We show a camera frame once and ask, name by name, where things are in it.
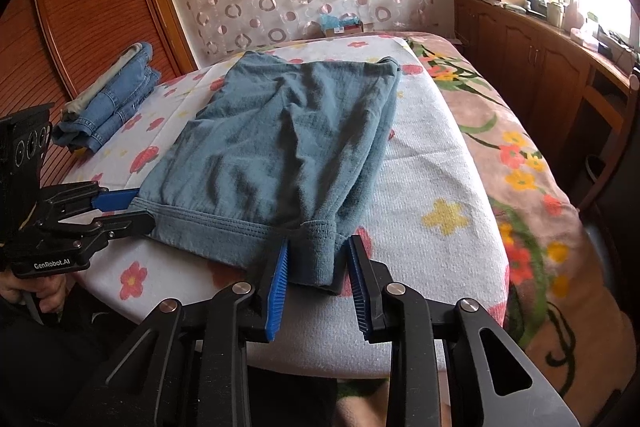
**red flower print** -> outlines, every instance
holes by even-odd
[[[507,312],[507,301],[503,301],[494,306],[491,306],[489,309],[487,309],[486,312],[494,318],[494,321],[496,321],[500,325],[503,325],[504,314]]]
[[[509,277],[514,285],[519,285],[524,281],[533,279],[533,270],[531,269],[531,253],[526,248],[520,248],[517,245],[505,245],[509,259]]]
[[[186,76],[186,74],[184,74],[183,76],[177,76],[176,78],[172,78],[171,80],[163,82],[162,85],[164,86],[164,89],[166,89],[167,87],[175,86],[175,84],[186,78]]]
[[[446,66],[441,66],[439,64],[437,66],[427,69],[427,73],[429,73],[429,76],[438,76],[439,74],[447,73],[447,71],[449,71],[449,68],[447,68]]]
[[[556,198],[550,194],[545,194],[542,202],[545,204],[546,211],[550,216],[559,216],[562,214],[562,203],[560,200],[556,200]]]
[[[155,145],[152,145],[151,147],[147,147],[145,150],[140,152],[138,156],[136,156],[136,158],[133,160],[133,163],[129,168],[129,172],[133,174],[134,172],[142,171],[143,167],[146,164],[158,158],[159,152],[160,150]]]
[[[419,64],[404,64],[402,66],[402,73],[404,74],[420,74],[424,71],[424,68]]]
[[[133,128],[133,126],[140,120],[142,120],[142,115],[140,113],[137,113],[133,118],[131,118],[129,121],[127,121],[126,124],[122,126],[122,132],[128,131],[129,129]]]
[[[211,272],[213,286],[219,290],[226,288],[230,284],[243,281],[246,277],[244,270],[228,264],[217,263],[216,261],[207,261],[207,268]]]
[[[504,325],[504,315],[507,312],[507,297],[509,296],[509,265],[504,268],[504,301],[497,303],[494,306],[491,306],[487,309],[487,313],[491,315],[494,320],[500,324]]]
[[[138,261],[133,261],[120,276],[122,288],[120,299],[126,301],[129,297],[138,298],[142,295],[142,283],[146,279],[146,268],[141,268]]]
[[[220,87],[224,85],[225,85],[225,77],[221,76],[220,78],[217,78],[211,83],[211,85],[209,86],[209,90],[217,91],[220,89]]]
[[[369,237],[369,232],[367,232],[367,229],[364,227],[357,227],[354,233],[360,236],[364,251],[367,252],[367,258],[371,259],[371,238]],[[344,283],[342,283],[340,297],[351,297],[351,295],[351,281],[349,279],[349,274],[347,273],[344,276]]]
[[[156,118],[153,122],[151,122],[149,124],[149,127],[146,128],[146,130],[148,131],[153,131],[156,127],[158,127],[162,122],[164,121],[164,118]]]
[[[500,161],[510,169],[517,169],[524,163],[524,156],[520,154],[517,145],[500,145]]]

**person's hand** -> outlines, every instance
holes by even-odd
[[[35,293],[40,299],[40,311],[42,313],[59,312],[65,303],[66,277],[64,275],[51,275],[38,279],[18,279],[7,268],[0,272],[0,296],[13,304],[20,302],[20,291]]]

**floral bedsheet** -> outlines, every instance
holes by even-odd
[[[578,212],[474,67],[443,38],[402,35],[440,88],[489,196],[510,262],[504,327],[588,425],[630,380],[636,345]]]

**cabinet door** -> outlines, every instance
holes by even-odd
[[[538,90],[527,130],[553,166],[574,123],[590,64],[584,51],[562,37],[549,34],[541,41]]]
[[[504,61],[498,91],[514,114],[527,125],[536,93],[534,59],[538,33],[516,16],[505,18]]]
[[[466,60],[476,60],[478,44],[478,14],[468,0],[456,0],[456,37],[462,42]]]
[[[478,12],[478,46],[473,65],[498,90],[502,83],[504,34],[504,20],[498,9],[489,7]]]

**wooden counter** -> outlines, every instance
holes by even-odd
[[[629,81],[610,60],[542,20],[481,0],[454,0],[454,6],[465,57],[498,90],[552,169],[564,161],[584,103],[620,130],[622,114],[606,96],[624,102]]]

